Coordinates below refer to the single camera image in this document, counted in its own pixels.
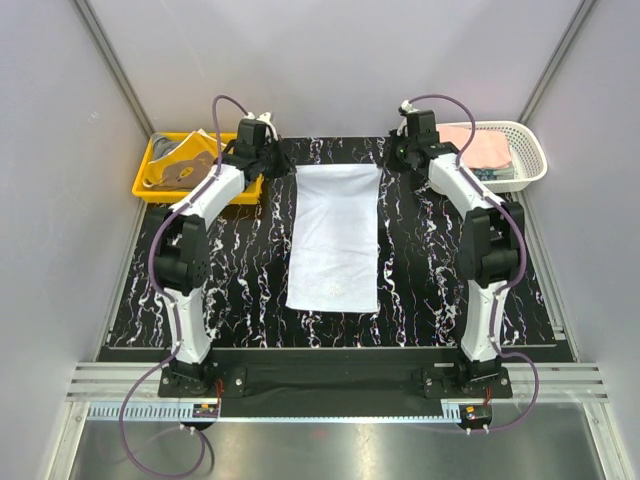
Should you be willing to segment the brown yellow bear towel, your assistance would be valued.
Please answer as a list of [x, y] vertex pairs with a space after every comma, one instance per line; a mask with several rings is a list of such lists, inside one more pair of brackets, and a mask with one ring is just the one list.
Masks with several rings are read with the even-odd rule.
[[218, 155], [217, 140], [200, 129], [186, 134], [184, 143], [168, 158], [142, 170], [142, 185], [153, 191], [192, 190], [209, 174]]

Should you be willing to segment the white waffle towel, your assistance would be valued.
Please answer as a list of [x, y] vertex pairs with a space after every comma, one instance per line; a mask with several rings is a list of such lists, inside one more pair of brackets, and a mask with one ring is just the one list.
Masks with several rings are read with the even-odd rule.
[[297, 169], [287, 308], [377, 311], [380, 180], [374, 164]]

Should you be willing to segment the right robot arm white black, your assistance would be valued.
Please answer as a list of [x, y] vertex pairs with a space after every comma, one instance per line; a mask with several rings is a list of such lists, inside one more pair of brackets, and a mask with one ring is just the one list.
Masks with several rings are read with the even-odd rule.
[[468, 281], [467, 320], [453, 372], [444, 387], [466, 396], [501, 386], [500, 331], [507, 295], [526, 270], [524, 212], [491, 192], [463, 165], [462, 154], [437, 131], [435, 113], [411, 103], [399, 107], [382, 165], [414, 172], [444, 194], [462, 219], [458, 270]]

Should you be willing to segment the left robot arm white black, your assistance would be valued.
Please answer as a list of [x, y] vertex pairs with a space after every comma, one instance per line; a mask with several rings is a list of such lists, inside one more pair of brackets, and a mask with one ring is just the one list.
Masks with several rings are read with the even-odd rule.
[[204, 325], [203, 286], [211, 273], [209, 227], [257, 179], [294, 171], [282, 152], [272, 114], [247, 114], [194, 191], [154, 216], [158, 229], [149, 251], [148, 276], [168, 312], [171, 354], [160, 363], [167, 384], [203, 396], [219, 383]]

